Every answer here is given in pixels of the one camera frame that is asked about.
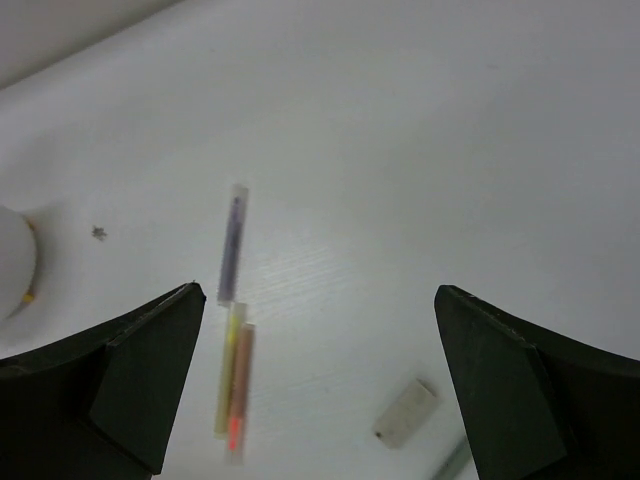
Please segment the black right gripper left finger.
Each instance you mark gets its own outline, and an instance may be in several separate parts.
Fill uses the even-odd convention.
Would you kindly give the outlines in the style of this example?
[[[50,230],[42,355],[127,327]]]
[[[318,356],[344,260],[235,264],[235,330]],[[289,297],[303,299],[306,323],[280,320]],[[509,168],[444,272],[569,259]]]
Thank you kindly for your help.
[[[137,309],[1,361],[4,479],[161,473],[206,296],[186,283]]]

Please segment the orange highlighter stick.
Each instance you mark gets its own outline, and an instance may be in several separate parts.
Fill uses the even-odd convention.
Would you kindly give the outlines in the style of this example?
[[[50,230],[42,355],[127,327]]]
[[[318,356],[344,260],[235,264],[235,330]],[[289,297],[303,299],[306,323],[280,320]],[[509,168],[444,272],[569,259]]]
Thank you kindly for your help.
[[[240,465],[244,457],[254,345],[255,325],[242,324],[236,349],[228,418],[227,461],[231,465]]]

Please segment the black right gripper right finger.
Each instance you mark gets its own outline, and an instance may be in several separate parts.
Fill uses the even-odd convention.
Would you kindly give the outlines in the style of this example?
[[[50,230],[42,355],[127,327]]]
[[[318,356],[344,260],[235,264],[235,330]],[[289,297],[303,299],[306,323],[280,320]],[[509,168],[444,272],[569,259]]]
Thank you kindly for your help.
[[[440,286],[434,309],[480,478],[638,478],[638,361],[457,286]]]

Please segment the yellow highlighter stick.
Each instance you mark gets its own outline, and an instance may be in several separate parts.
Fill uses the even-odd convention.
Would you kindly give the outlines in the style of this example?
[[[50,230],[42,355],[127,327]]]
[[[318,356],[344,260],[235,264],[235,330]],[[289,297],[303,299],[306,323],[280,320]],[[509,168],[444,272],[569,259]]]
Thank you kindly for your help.
[[[246,319],[246,311],[246,303],[232,302],[228,305],[214,425],[215,435],[219,438],[225,437],[228,431],[237,341],[240,328]]]

